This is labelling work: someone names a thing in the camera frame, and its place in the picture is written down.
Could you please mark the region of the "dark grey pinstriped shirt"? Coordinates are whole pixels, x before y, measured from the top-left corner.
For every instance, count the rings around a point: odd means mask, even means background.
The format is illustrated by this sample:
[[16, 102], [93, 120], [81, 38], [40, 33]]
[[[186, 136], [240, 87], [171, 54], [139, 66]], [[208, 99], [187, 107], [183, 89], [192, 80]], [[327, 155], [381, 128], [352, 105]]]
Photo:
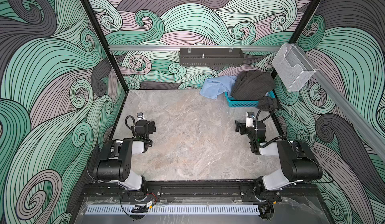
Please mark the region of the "dark grey pinstriped shirt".
[[269, 100], [265, 95], [275, 88], [276, 84], [270, 73], [262, 71], [241, 72], [237, 76], [229, 96], [240, 101], [260, 101], [258, 108], [267, 105], [263, 110], [272, 111], [277, 100]]

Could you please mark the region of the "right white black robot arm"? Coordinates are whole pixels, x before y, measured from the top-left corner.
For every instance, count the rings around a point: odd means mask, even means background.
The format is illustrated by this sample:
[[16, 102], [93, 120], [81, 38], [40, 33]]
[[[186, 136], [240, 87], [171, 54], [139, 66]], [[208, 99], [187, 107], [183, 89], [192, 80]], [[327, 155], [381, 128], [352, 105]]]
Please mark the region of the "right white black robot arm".
[[275, 105], [261, 105], [257, 113], [246, 113], [245, 122], [235, 122], [235, 131], [248, 137], [253, 154], [279, 158], [280, 168], [261, 177], [262, 189], [277, 191], [292, 184], [320, 180], [323, 177], [323, 169], [307, 143], [288, 141], [285, 135], [266, 140], [267, 118], [259, 119], [264, 110], [274, 113]]

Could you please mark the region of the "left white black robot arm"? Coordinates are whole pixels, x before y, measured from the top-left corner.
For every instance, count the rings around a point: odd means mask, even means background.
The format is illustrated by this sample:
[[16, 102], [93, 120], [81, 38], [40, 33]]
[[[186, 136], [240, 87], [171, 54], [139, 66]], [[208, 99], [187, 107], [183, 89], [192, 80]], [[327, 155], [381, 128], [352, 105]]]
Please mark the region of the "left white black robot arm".
[[132, 157], [152, 147], [150, 135], [156, 132], [156, 125], [154, 121], [146, 120], [142, 112], [137, 113], [137, 117], [128, 115], [125, 125], [133, 136], [103, 141], [92, 177], [97, 182], [115, 183], [128, 191], [138, 191], [145, 178], [131, 169]]

